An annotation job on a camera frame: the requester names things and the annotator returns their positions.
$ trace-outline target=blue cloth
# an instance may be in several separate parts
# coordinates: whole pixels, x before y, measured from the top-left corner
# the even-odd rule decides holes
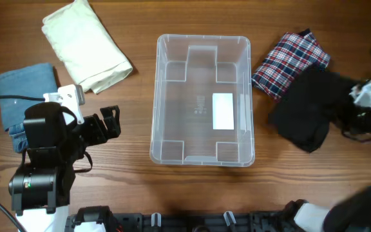
[[[36,64],[19,70],[0,74],[0,95],[43,97],[44,93],[57,92],[52,65]],[[1,99],[1,118],[5,131],[9,131],[14,151],[22,152],[28,147],[24,132],[24,112],[38,101]]]

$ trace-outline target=wooden table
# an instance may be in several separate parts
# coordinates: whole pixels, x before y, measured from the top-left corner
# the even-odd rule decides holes
[[[0,73],[49,62],[57,70],[58,84],[71,84],[41,32],[43,17],[66,3],[15,2],[0,5]],[[163,166],[149,158],[158,36],[246,36],[255,70],[285,32],[310,28],[332,56],[334,71],[362,79],[371,76],[371,1],[121,1],[93,2],[92,7],[135,71],[98,95],[86,94],[84,115],[119,105],[122,134],[88,148],[94,168],[77,175],[70,213],[96,205],[109,205],[116,213],[241,213],[281,209],[299,198],[330,207],[371,183],[371,144],[345,139],[332,126],[321,149],[309,155],[266,125],[273,103],[257,90],[256,160],[249,168]],[[8,209],[8,182],[20,160],[0,118],[0,201]],[[75,164],[87,166],[85,160]],[[14,231],[1,212],[0,231]]]

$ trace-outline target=white sticker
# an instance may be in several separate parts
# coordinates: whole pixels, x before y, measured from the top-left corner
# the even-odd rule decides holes
[[[213,93],[213,129],[234,129],[232,93]]]

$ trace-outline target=plastic bin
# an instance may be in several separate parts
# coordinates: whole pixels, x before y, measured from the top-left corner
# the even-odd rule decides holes
[[[151,160],[250,166],[254,162],[250,41],[161,35],[157,41]]]

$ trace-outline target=folded plaid garment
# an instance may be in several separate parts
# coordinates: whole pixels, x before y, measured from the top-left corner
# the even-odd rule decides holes
[[[311,64],[324,70],[330,56],[323,51],[313,33],[286,33],[252,75],[252,85],[275,101],[289,88],[294,78]]]

